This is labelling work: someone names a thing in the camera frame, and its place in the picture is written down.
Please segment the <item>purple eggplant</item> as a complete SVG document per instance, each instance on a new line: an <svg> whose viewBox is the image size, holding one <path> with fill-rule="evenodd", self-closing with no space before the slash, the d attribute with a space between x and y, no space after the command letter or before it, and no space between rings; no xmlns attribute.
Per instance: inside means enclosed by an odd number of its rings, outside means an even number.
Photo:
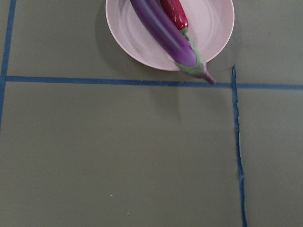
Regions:
<svg viewBox="0 0 303 227"><path fill-rule="evenodd" d="M210 84L216 80L207 70L206 62L194 43L188 40L169 19L157 0L130 1L137 17L184 73Z"/></svg>

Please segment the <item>pink plate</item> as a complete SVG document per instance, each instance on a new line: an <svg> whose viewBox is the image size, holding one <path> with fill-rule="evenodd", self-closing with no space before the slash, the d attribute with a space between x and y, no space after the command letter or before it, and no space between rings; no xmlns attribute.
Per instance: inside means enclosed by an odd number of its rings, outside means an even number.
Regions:
<svg viewBox="0 0 303 227"><path fill-rule="evenodd" d="M215 58L228 43L234 27L231 0L182 0L189 21L187 35L204 60ZM107 0L107 24L119 46L138 62L159 70L178 71L173 59L149 34L128 0Z"/></svg>

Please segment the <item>red chili pepper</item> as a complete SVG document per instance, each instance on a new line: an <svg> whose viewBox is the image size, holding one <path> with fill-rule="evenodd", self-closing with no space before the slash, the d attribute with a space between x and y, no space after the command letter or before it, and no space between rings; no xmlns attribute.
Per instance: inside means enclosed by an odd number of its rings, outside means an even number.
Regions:
<svg viewBox="0 0 303 227"><path fill-rule="evenodd" d="M159 0L160 5L176 28L189 40L187 35L189 22L179 0Z"/></svg>

